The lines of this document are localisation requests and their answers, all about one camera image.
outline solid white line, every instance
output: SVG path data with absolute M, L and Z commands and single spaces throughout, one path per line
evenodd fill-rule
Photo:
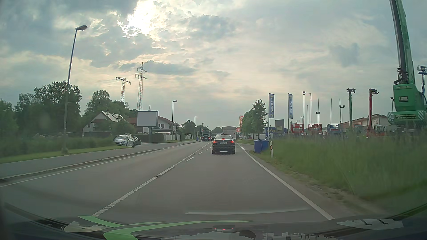
M 150 180 L 144 182 L 143 184 L 139 185 L 138 187 L 134 188 L 132 191 L 126 193 L 125 195 L 121 196 L 119 199 L 117 199 L 116 201 L 110 203 L 108 206 L 104 207 L 103 209 L 97 211 L 96 213 L 92 214 L 92 216 L 94 217 L 98 217 L 99 215 L 103 214 L 105 211 L 107 211 L 108 209 L 114 207 L 117 203 L 125 200 L 128 196 L 132 195 L 133 193 L 135 193 L 136 191 L 140 190 L 142 187 L 146 186 L 147 184 L 149 184 L 150 182 L 154 181 L 155 179 L 159 178 L 161 175 L 163 175 L 164 173 L 166 173 L 167 171 L 171 170 L 172 168 L 174 168 L 176 165 L 180 164 L 181 162 L 185 161 L 187 158 L 191 157 L 192 155 L 194 155 L 196 152 L 198 152 L 199 150 L 203 149 L 206 145 L 204 145 L 203 147 L 199 148 L 197 151 L 193 152 L 192 154 L 188 155 L 186 158 L 182 159 L 181 161 L 175 163 L 174 165 L 172 165 L 171 167 L 167 168 L 166 170 L 164 170 L 163 172 L 157 174 L 156 176 L 152 177 Z
M 289 188 L 292 192 L 294 192 L 296 195 L 298 195 L 302 200 L 304 200 L 308 205 L 310 205 L 312 208 L 314 208 L 316 211 L 318 211 L 322 216 L 324 216 L 326 219 L 331 220 L 335 219 L 333 216 L 331 216 L 329 213 L 327 213 L 325 210 L 321 209 L 316 203 L 312 202 L 310 199 L 308 199 L 306 196 L 302 195 L 302 193 L 298 192 L 295 188 L 293 188 L 291 185 L 289 185 L 287 182 L 283 181 L 283 179 L 279 178 L 276 174 L 274 174 L 272 171 L 270 171 L 268 168 L 264 167 L 262 164 L 260 164 L 255 158 L 253 158 L 249 153 L 245 151 L 245 153 L 254 160 L 260 167 L 262 167 L 264 170 L 266 170 L 270 175 L 272 175 L 275 179 L 277 179 L 279 182 L 281 182 L 283 185 L 285 185 L 287 188 Z
M 36 180 L 36 179 L 42 179 L 42 178 L 45 178 L 45 177 L 50 177 L 50 176 L 55 176 L 55 175 L 58 175 L 58 174 L 63 174 L 63 173 L 67 173 L 67 172 L 71 172 L 71 171 L 75 171 L 75 170 L 80 170 L 80 169 L 84 169 L 84 168 L 87 168 L 87 167 L 94 167 L 94 166 L 98 166 L 98 165 L 101 165 L 101 164 L 115 162 L 115 161 L 118 161 L 118 160 L 123 160 L 123 159 L 127 159 L 127 158 L 133 158 L 133 157 L 136 157 L 136 156 L 150 154 L 150 153 L 153 153 L 153 152 L 159 152 L 159 151 L 163 151 L 163 150 L 166 150 L 166 149 L 169 149 L 169 148 L 173 148 L 173 147 L 176 147 L 176 146 L 171 146 L 171 147 L 167 147 L 167 148 L 164 148 L 164 149 L 159 149 L 159 150 L 156 150 L 156 151 L 146 152 L 146 153 L 143 153 L 143 154 L 134 155 L 134 156 L 126 157 L 126 158 L 119 158 L 119 159 L 115 159 L 115 160 L 112 160 L 112 161 L 102 162 L 102 163 L 93 164 L 93 165 L 89 165 L 89 166 L 85 166 L 85 167 L 79 167 L 79 168 L 71 169 L 71 170 L 64 171 L 64 172 L 59 172 L 59 173 L 53 173 L 53 174 L 49 174 L 49 175 L 44 175 L 44 176 L 33 178 L 33 179 L 22 180 L 22 181 L 18 181 L 18 182 L 14 182 L 14 183 L 9 183 L 9 184 L 6 184 L 6 185 L 0 185 L 0 187 L 6 187 L 6 186 L 10 186 L 10 185 L 14 185 L 14 184 L 26 182 L 26 181 L 31 181 L 31 180 Z

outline curb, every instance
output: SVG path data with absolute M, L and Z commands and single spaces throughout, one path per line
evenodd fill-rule
M 49 168 L 49 169 L 40 170 L 40 171 L 37 171 L 37 172 L 21 173 L 21 174 L 16 174 L 16 175 L 12 175 L 12 176 L 6 176 L 6 177 L 0 178 L 0 182 L 10 181 L 10 180 L 13 180 L 13 179 L 20 179 L 20 178 L 29 177 L 29 176 L 41 175 L 41 174 L 45 174 L 45 173 L 54 172 L 54 171 L 57 171 L 57 170 L 69 169 L 69 168 L 78 167 L 78 166 L 85 166 L 85 165 L 90 165 L 90 164 L 94 164 L 94 163 L 98 163 L 98 162 L 104 162 L 104 161 L 114 160 L 114 159 L 118 159 L 118 158 L 124 158 L 124 157 L 139 155 L 139 154 L 142 154 L 142 153 L 148 153 L 148 152 L 153 152 L 153 151 L 158 151 L 158 150 L 164 150 L 164 149 L 167 149 L 167 148 L 181 146 L 181 145 L 186 145 L 186 144 L 190 144 L 190 143 L 183 143 L 183 144 L 178 144 L 178 145 L 175 145 L 175 146 L 169 146 L 169 147 L 164 147 L 164 148 L 146 150 L 146 151 L 142 151 L 142 152 L 134 152 L 134 153 L 124 154 L 124 155 L 119 155 L 119 156 L 114 156 L 114 157 L 96 159 L 96 160 L 91 160 L 91 161 L 77 163 L 77 164 L 70 164 L 70 165 L 66 165 L 66 166 L 62 166 L 62 167 Z

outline black sedan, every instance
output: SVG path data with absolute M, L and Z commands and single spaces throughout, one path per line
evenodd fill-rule
M 141 139 L 134 137 L 135 139 L 135 145 L 141 145 Z
M 212 142 L 212 154 L 228 152 L 236 154 L 236 144 L 231 135 L 217 135 Z

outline red sign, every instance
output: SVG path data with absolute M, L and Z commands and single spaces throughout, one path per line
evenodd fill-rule
M 242 127 L 243 115 L 239 117 L 239 126 Z

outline red crane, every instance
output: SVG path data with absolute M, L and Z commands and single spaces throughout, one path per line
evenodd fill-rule
M 373 133 L 374 130 L 372 128 L 372 94 L 378 94 L 378 91 L 376 89 L 371 88 L 369 90 L 369 124 L 368 124 L 368 131 L 366 132 L 367 135 L 369 135 L 369 133 Z

